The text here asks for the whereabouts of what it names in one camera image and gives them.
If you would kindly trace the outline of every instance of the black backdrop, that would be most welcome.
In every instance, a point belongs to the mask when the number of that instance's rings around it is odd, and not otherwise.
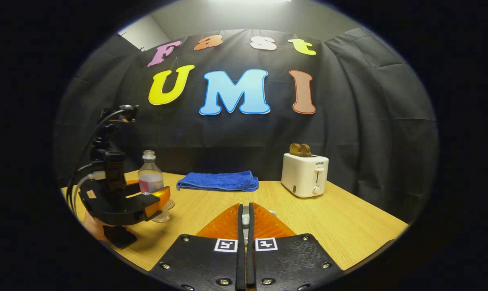
[[[214,34],[222,35],[223,44],[194,51],[200,39]],[[252,48],[250,39],[257,35],[275,39],[278,49]],[[287,42],[293,38],[313,44],[317,55],[294,50]],[[364,28],[325,42],[262,30],[217,31],[180,40],[162,63],[147,67],[155,49],[139,52],[114,36],[83,64],[55,122],[55,165],[61,185],[100,110],[127,103],[140,105],[137,122],[121,124],[113,138],[113,145],[129,157],[126,171],[138,169],[142,151],[153,149],[166,172],[251,170],[260,180],[279,180],[288,145],[308,143],[312,153],[329,157],[330,182],[406,222],[415,217],[434,177],[436,122],[418,77],[384,41]],[[166,105],[151,105],[152,77],[172,70],[163,88],[168,92],[175,70],[184,65],[195,68],[181,96]],[[236,83],[249,69],[268,72],[268,114],[225,109],[216,116],[199,114],[207,89],[205,73],[223,70]],[[315,114],[292,110],[296,89],[290,70],[313,77]]]

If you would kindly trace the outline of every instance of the table surface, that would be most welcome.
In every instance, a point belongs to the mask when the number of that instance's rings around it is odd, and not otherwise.
[[[218,214],[235,205],[258,203],[273,210],[296,234],[312,234],[341,269],[360,262],[388,240],[395,239],[407,224],[327,181],[325,193],[299,198],[280,181],[260,181],[255,192],[216,192],[175,188],[184,175],[163,173],[170,186],[170,220],[165,223],[142,221],[129,226],[138,240],[123,250],[111,245],[122,256],[150,270],[180,234],[195,235]],[[138,171],[125,174],[138,180]],[[83,221],[85,208],[77,199],[77,214]]]

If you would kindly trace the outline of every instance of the blue letter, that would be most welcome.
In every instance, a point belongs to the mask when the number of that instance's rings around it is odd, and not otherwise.
[[[240,112],[244,114],[268,113],[271,111],[271,107],[267,105],[264,94],[264,79],[266,76],[267,71],[264,70],[247,70],[242,74],[237,84],[233,84],[233,81],[224,71],[206,73],[205,79],[208,80],[206,100],[199,113],[201,115],[219,114],[222,111],[222,107],[217,104],[218,96],[220,96],[220,100],[222,100],[226,110],[231,113],[235,110],[242,94],[245,94],[245,96],[244,104],[239,107]]]

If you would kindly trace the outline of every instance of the white toaster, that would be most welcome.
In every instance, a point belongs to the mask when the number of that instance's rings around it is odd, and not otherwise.
[[[297,197],[323,195],[327,184],[327,172],[327,157],[299,157],[287,153],[283,155],[281,184]]]

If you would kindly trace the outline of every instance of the blue towel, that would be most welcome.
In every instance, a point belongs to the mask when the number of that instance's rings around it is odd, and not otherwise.
[[[252,192],[258,189],[258,178],[253,177],[251,171],[223,174],[189,173],[177,182],[176,187],[177,190],[185,188]]]

